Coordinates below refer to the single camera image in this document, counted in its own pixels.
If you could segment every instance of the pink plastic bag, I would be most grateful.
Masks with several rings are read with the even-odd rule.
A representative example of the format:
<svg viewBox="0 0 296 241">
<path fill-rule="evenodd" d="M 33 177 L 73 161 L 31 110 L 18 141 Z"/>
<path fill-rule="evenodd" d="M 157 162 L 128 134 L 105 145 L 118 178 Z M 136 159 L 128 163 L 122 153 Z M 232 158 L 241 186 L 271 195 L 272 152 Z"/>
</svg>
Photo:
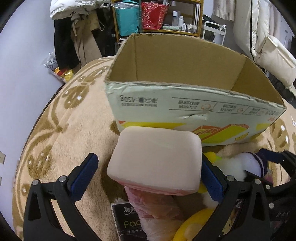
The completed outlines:
<svg viewBox="0 0 296 241">
<path fill-rule="evenodd" d="M 183 215 L 169 195 L 154 194 L 125 187 L 130 204 L 139 215 L 149 241 L 171 241 L 184 222 Z"/>
</svg>

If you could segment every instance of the plastic bag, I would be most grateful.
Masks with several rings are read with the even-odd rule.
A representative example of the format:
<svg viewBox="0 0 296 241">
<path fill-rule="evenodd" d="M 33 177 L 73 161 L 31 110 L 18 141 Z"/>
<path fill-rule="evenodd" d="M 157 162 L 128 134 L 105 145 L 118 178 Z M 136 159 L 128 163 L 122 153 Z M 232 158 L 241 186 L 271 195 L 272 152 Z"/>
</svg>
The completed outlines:
<svg viewBox="0 0 296 241">
<path fill-rule="evenodd" d="M 163 20 L 168 12 L 169 6 L 142 2 L 142 26 L 143 29 L 158 30 L 163 25 Z"/>
<path fill-rule="evenodd" d="M 49 57 L 47 57 L 42 64 L 45 66 L 45 68 L 49 69 L 50 72 L 57 77 L 59 80 L 67 83 L 72 77 L 74 76 L 74 73 L 71 69 L 62 69 L 60 70 L 57 64 L 57 59 L 55 57 L 55 54 L 49 53 Z"/>
<path fill-rule="evenodd" d="M 139 215 L 149 241 L 171 241 L 184 222 L 181 210 L 169 195 L 125 187 L 130 204 Z"/>
<path fill-rule="evenodd" d="M 123 2 L 113 3 L 111 6 L 115 8 L 119 34 L 122 37 L 139 31 L 140 8 L 137 2 L 124 0 Z"/>
</svg>

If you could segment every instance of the metal screw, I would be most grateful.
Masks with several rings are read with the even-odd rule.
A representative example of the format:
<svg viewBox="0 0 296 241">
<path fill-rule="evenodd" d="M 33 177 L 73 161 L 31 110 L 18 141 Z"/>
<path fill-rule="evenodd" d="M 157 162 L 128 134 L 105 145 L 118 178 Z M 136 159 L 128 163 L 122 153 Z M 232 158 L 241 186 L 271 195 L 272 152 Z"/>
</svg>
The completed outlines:
<svg viewBox="0 0 296 241">
<path fill-rule="evenodd" d="M 37 179 L 34 180 L 34 181 L 32 181 L 32 184 L 33 184 L 34 186 L 36 186 L 38 183 L 39 183 L 39 181 L 38 181 Z"/>
<path fill-rule="evenodd" d="M 66 181 L 67 180 L 67 177 L 66 176 L 60 176 L 59 177 L 59 182 L 64 182 L 64 181 Z"/>
<path fill-rule="evenodd" d="M 261 181 L 258 178 L 256 178 L 255 183 L 259 185 L 259 184 L 261 184 Z"/>
<path fill-rule="evenodd" d="M 229 176 L 227 176 L 227 180 L 230 181 L 230 182 L 233 182 L 234 181 L 234 177 L 231 176 L 231 175 L 229 175 Z"/>
</svg>

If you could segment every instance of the cardboard box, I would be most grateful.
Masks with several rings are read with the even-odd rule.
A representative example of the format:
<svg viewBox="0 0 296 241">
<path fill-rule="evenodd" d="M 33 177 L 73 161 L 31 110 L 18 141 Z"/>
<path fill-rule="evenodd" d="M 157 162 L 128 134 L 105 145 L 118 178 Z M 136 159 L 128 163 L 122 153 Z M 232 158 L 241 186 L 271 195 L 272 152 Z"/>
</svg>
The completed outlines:
<svg viewBox="0 0 296 241">
<path fill-rule="evenodd" d="M 249 141 L 286 110 L 248 57 L 191 36 L 131 35 L 105 82 L 119 131 L 192 131 L 203 146 Z"/>
</svg>

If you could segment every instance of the stuffed toy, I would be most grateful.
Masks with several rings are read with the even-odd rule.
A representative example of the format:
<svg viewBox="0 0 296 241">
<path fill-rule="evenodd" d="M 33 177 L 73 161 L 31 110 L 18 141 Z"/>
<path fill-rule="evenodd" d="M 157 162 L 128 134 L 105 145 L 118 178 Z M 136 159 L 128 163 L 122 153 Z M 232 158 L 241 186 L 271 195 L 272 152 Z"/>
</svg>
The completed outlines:
<svg viewBox="0 0 296 241">
<path fill-rule="evenodd" d="M 214 166 L 219 167 L 225 176 L 231 175 L 237 181 L 244 181 L 247 176 L 245 170 L 262 178 L 268 176 L 267 159 L 260 152 L 242 152 L 232 158 L 221 158 L 214 152 L 204 154 Z M 198 192 L 202 193 L 203 204 L 206 207 L 212 209 L 217 207 L 218 202 L 211 199 L 207 189 L 202 183 Z"/>
</svg>

